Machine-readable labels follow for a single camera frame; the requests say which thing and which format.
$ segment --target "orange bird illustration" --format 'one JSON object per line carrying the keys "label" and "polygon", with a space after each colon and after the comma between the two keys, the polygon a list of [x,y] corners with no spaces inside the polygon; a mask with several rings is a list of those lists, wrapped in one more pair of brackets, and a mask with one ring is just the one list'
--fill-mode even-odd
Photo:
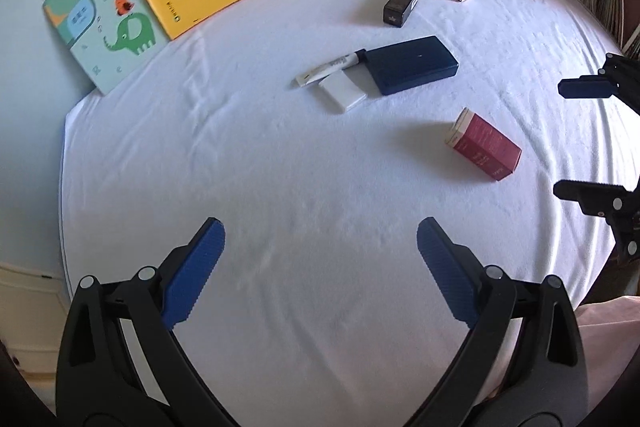
{"label": "orange bird illustration", "polygon": [[134,7],[129,0],[116,0],[116,12],[118,15],[126,15]]}

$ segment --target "red box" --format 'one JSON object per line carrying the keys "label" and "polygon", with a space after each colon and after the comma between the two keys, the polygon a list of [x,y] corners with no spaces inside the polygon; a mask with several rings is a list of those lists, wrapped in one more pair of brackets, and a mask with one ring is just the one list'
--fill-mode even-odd
{"label": "red box", "polygon": [[496,181],[513,174],[522,155],[520,147],[466,107],[445,142]]}

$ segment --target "small black box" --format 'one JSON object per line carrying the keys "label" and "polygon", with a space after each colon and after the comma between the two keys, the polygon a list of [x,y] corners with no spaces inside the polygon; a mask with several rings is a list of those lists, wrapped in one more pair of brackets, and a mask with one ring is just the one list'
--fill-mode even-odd
{"label": "small black box", "polygon": [[401,28],[417,2],[418,0],[389,0],[385,4],[382,20],[387,24]]}

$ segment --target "green children's book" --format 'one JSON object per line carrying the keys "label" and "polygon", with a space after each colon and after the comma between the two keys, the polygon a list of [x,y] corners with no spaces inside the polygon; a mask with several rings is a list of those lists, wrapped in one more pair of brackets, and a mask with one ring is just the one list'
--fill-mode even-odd
{"label": "green children's book", "polygon": [[146,0],[46,0],[44,10],[103,94],[168,42]]}

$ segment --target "dark blue case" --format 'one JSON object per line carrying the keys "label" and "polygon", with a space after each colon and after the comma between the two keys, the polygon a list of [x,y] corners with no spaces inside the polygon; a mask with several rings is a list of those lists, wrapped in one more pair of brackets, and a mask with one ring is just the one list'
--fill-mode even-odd
{"label": "dark blue case", "polygon": [[384,95],[458,73],[458,61],[435,36],[366,52],[366,65]]}

